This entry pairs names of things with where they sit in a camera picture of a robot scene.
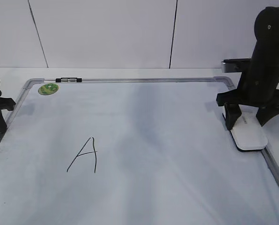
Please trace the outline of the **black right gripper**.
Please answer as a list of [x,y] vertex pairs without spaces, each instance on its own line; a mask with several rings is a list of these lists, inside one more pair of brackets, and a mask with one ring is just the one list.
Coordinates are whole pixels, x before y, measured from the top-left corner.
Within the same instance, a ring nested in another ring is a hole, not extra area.
[[241,116],[242,111],[239,105],[247,105],[259,107],[256,118],[259,124],[263,127],[269,120],[279,115],[279,90],[276,89],[273,96],[269,100],[252,100],[245,97],[238,89],[219,93],[216,97],[218,106],[224,106],[225,109],[225,124],[230,131],[235,122]]

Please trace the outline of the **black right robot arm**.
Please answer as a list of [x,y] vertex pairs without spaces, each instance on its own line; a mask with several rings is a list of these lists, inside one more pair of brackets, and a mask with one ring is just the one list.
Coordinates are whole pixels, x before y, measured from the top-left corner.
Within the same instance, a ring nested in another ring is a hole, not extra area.
[[279,7],[266,7],[257,15],[254,34],[257,41],[251,58],[221,63],[224,73],[241,73],[236,89],[216,97],[218,106],[225,109],[228,130],[241,116],[241,105],[258,108],[261,126],[279,115]]

